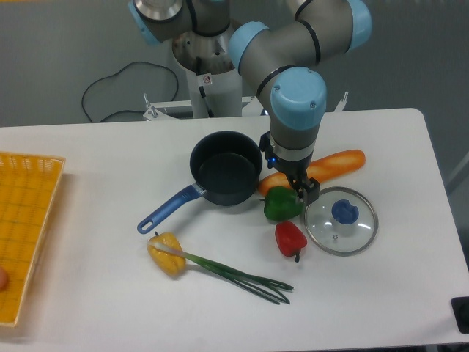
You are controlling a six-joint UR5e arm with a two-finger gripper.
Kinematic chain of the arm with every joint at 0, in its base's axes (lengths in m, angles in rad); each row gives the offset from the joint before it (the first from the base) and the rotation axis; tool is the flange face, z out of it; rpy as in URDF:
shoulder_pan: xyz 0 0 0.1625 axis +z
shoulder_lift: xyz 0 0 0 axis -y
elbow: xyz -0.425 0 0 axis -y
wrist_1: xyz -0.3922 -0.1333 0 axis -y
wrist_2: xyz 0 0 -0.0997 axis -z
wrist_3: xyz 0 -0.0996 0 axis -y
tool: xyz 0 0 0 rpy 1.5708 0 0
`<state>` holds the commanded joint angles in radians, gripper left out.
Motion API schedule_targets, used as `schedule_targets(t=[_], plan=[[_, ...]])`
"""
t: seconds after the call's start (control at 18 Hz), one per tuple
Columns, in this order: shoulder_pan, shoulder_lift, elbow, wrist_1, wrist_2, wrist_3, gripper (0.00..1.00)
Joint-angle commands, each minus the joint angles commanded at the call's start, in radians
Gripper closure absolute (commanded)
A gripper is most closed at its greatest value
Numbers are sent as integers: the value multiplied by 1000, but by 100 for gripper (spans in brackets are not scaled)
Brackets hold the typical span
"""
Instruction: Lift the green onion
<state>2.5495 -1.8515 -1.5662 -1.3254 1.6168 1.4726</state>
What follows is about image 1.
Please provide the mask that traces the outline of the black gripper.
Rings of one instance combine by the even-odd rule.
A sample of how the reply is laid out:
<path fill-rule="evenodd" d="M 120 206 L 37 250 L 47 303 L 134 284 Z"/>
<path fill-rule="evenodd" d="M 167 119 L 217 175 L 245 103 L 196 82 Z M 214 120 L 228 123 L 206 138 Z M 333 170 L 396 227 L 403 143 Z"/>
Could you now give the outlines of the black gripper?
<path fill-rule="evenodd" d="M 306 178 L 306 170 L 311 162 L 311 145 L 291 150 L 278 144 L 270 133 L 264 133 L 260 137 L 259 149 L 265 155 L 267 167 L 285 174 L 289 185 L 305 205 L 319 198 L 320 183 L 313 177 Z"/>

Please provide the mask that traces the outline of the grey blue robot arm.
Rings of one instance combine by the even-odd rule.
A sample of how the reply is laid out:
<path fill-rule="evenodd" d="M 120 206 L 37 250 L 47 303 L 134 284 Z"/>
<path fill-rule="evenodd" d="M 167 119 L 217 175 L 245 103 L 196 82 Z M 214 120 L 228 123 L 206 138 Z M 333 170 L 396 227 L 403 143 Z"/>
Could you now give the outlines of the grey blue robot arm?
<path fill-rule="evenodd" d="M 316 201 L 320 182 L 307 173 L 327 88 L 314 68 L 323 60 L 363 45 L 372 32 L 362 1 L 290 1 L 290 24 L 272 30 L 252 21 L 236 23 L 228 1 L 130 1 L 130 14 L 151 44 L 172 42 L 186 71 L 192 100 L 203 116 L 220 114 L 224 103 L 239 103 L 221 85 L 245 82 L 270 116 L 260 139 L 269 167 L 283 173 L 306 204 Z"/>

